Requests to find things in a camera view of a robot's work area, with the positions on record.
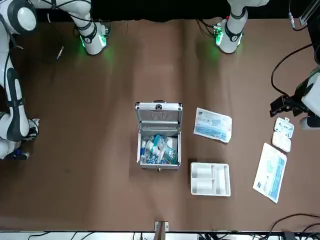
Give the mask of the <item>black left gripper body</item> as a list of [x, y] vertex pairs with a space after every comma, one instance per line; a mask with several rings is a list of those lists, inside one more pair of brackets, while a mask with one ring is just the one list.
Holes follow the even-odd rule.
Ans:
[[296, 98], [294, 96], [288, 96], [285, 100], [286, 112], [292, 112], [294, 117], [299, 116], [300, 114], [304, 114], [308, 112], [308, 108], [302, 103], [300, 98]]

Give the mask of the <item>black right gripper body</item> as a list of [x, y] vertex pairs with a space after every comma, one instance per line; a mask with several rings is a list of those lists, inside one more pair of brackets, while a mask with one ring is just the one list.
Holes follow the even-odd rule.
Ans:
[[40, 119], [39, 118], [28, 119], [28, 123], [29, 123], [29, 131], [27, 136], [23, 139], [24, 141], [34, 140], [39, 134]]

